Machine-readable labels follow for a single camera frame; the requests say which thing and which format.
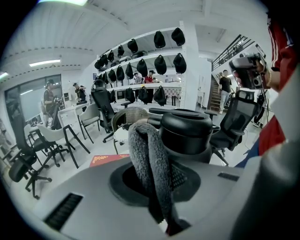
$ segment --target ceiling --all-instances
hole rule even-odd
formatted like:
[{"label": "ceiling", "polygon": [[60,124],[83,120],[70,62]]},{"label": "ceiling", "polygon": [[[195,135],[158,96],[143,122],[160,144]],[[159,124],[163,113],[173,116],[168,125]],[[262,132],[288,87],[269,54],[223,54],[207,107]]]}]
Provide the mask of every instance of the ceiling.
[{"label": "ceiling", "polygon": [[[34,73],[49,68],[60,68],[62,71],[82,69],[97,54],[103,54],[140,34],[177,27],[182,19],[196,23],[199,51],[217,56],[237,37],[239,31],[244,30],[234,25],[236,15],[231,18],[225,12],[222,16],[218,5],[227,2],[236,7],[245,1],[88,0],[84,6],[62,2],[39,3],[8,43],[1,58],[0,71],[8,72],[9,76],[0,81],[16,81],[23,75],[31,74],[34,79]],[[141,50],[153,47],[151,38],[149,36],[138,43]],[[172,41],[166,42],[170,43],[167,47],[176,47]],[[52,59],[61,59],[61,63],[29,66],[30,63]]]}]

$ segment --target floor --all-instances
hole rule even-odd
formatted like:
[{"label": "floor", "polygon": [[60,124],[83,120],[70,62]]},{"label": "floor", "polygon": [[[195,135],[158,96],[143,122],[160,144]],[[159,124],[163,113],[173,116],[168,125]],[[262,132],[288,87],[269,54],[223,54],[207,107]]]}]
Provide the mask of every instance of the floor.
[{"label": "floor", "polygon": [[[215,125],[219,125],[225,113],[222,115],[214,116],[213,123]],[[108,140],[106,143],[103,143],[103,138],[107,135],[103,128],[100,128],[100,132],[98,131],[97,124],[90,125],[87,127],[87,130],[94,141],[94,144],[91,143],[89,139],[84,140],[83,135],[80,132],[78,137],[82,141],[82,143],[89,149],[90,154],[88,154],[76,140],[73,140],[71,143],[74,145],[76,150],[73,151],[74,157],[79,165],[79,168],[76,169],[70,155],[68,153],[64,153],[65,162],[61,160],[59,156],[57,156],[57,160],[60,163],[60,167],[56,167],[52,160],[49,161],[50,168],[44,169],[40,176],[45,176],[52,178],[52,182],[47,182],[44,180],[38,180],[36,183],[36,194],[40,196],[40,198],[46,197],[47,193],[54,189],[56,186],[72,177],[79,171],[88,168],[90,162],[94,155],[108,155],[115,154],[115,149],[113,146],[112,138]],[[254,127],[252,123],[250,123],[247,127],[246,134],[243,137],[242,143],[240,143],[234,151],[226,150],[226,160],[229,162],[230,166],[235,166],[246,156],[248,148],[251,148],[255,140],[258,138],[260,129]],[[117,149],[119,153],[128,153],[128,144],[120,146],[117,143]],[[38,152],[38,157],[43,162],[45,160],[45,156]],[[213,155],[211,158],[211,164],[222,165],[221,160]],[[34,168],[39,168],[40,165],[36,162],[33,166]],[[27,192],[24,188],[27,183],[27,180],[22,179],[20,182],[11,182],[9,185],[10,193],[17,197],[21,204],[26,206],[28,209],[33,209],[38,200],[32,197],[32,193]]]}]

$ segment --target camera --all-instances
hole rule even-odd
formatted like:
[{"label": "camera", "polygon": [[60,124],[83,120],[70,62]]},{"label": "camera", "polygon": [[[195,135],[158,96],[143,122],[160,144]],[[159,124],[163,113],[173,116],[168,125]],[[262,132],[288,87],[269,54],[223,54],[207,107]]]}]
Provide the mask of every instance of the camera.
[{"label": "camera", "polygon": [[[258,64],[263,65],[263,70],[258,71]],[[261,54],[252,54],[245,57],[233,59],[229,62],[229,67],[233,73],[237,73],[244,88],[249,89],[269,89],[266,85],[265,74],[268,71],[267,63]]]}]

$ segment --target person in red shirt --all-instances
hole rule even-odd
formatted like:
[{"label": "person in red shirt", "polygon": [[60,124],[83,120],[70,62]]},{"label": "person in red shirt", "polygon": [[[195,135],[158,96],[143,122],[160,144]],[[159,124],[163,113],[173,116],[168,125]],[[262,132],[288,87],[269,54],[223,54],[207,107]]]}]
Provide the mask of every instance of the person in red shirt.
[{"label": "person in red shirt", "polygon": [[[275,91],[280,92],[293,74],[298,58],[294,43],[286,30],[270,17],[268,18],[268,30],[272,44],[272,65],[266,74],[266,83]],[[276,117],[273,116],[262,129],[258,140],[254,143],[246,158],[236,167],[245,167],[250,158],[263,155],[268,149],[283,141],[285,141],[285,135]]]},{"label": "person in red shirt", "polygon": [[[150,70],[148,76],[145,77],[145,83],[154,83],[152,78],[153,74],[155,74],[155,72],[153,70]],[[152,103],[152,100],[153,89],[148,89],[148,103]]]}]

